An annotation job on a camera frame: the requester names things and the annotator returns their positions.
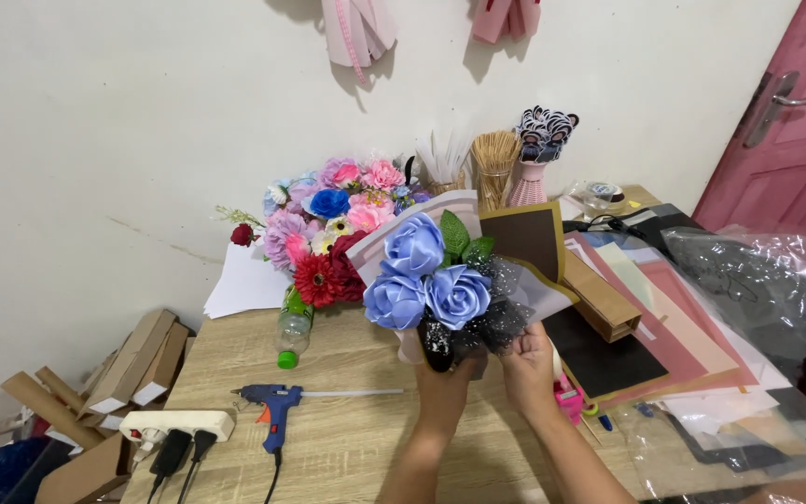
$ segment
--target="pink door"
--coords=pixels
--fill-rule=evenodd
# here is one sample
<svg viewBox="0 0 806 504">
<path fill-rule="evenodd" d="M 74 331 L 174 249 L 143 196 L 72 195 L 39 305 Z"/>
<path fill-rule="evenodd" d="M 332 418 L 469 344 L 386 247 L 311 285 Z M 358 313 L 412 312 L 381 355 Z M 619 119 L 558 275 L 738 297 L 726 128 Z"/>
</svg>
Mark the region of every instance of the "pink door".
<svg viewBox="0 0 806 504">
<path fill-rule="evenodd" d="M 743 224 L 806 234 L 806 0 L 745 116 L 693 217 L 711 231 Z"/>
</svg>

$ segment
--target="power strip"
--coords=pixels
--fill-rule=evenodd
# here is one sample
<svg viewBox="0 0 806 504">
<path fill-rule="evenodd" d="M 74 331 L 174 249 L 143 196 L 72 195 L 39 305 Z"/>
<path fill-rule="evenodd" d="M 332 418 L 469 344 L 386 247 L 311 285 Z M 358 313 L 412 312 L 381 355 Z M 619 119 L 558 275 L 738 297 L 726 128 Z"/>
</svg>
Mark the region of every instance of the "power strip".
<svg viewBox="0 0 806 504">
<path fill-rule="evenodd" d="M 156 429 L 166 435 L 179 429 L 194 435 L 196 430 L 207 430 L 217 435 L 217 442 L 228 441 L 235 429 L 229 413 L 220 411 L 160 411 L 130 412 L 120 422 L 120 432 L 130 441 L 142 441 L 145 429 Z"/>
</svg>

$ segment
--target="cardboard tube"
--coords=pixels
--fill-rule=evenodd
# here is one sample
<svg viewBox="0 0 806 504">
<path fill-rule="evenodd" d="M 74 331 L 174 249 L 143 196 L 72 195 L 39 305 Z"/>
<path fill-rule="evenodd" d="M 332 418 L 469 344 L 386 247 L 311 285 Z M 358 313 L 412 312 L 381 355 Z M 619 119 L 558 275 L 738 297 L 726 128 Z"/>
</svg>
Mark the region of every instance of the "cardboard tube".
<svg viewBox="0 0 806 504">
<path fill-rule="evenodd" d="M 101 441 L 105 441 L 104 436 L 95 429 L 78 424 L 67 408 L 58 403 L 42 385 L 36 383 L 36 380 L 27 373 L 21 371 L 8 378 L 1 387 L 8 395 L 46 419 L 58 432 L 76 441 L 83 449 L 95 448 Z"/>
<path fill-rule="evenodd" d="M 86 404 L 83 398 L 76 393 L 76 390 L 73 390 L 70 385 L 64 383 L 64 380 L 55 374 L 54 371 L 51 371 L 48 366 L 36 371 L 36 378 L 39 378 L 39 381 L 48 386 L 55 395 L 61 397 L 74 412 L 79 413 L 83 405 Z"/>
</svg>

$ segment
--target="human hand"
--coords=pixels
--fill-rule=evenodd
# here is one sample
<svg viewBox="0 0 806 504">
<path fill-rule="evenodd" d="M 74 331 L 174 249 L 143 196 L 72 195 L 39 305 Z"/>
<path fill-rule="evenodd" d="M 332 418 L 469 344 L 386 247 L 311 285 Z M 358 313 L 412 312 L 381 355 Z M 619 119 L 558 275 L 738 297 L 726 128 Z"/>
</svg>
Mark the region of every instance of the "human hand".
<svg viewBox="0 0 806 504">
<path fill-rule="evenodd" d="M 427 441 L 442 452 L 456 433 L 468 395 L 468 381 L 477 361 L 465 359 L 453 372 L 438 373 L 416 365 L 419 414 L 413 438 Z"/>
<path fill-rule="evenodd" d="M 528 421 L 558 411 L 553 392 L 553 344 L 542 322 L 525 327 L 512 340 L 512 352 L 500 357 L 506 395 Z"/>
</svg>

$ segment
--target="green bottle cap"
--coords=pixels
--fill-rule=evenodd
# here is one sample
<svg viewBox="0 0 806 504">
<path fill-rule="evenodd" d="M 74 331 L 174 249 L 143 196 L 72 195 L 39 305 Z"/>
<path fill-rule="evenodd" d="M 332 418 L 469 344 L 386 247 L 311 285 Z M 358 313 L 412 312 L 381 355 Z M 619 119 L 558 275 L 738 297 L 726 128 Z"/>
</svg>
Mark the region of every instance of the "green bottle cap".
<svg viewBox="0 0 806 504">
<path fill-rule="evenodd" d="M 278 353 L 278 366 L 283 370 L 293 370 L 297 367 L 297 354 L 293 351 Z"/>
</svg>

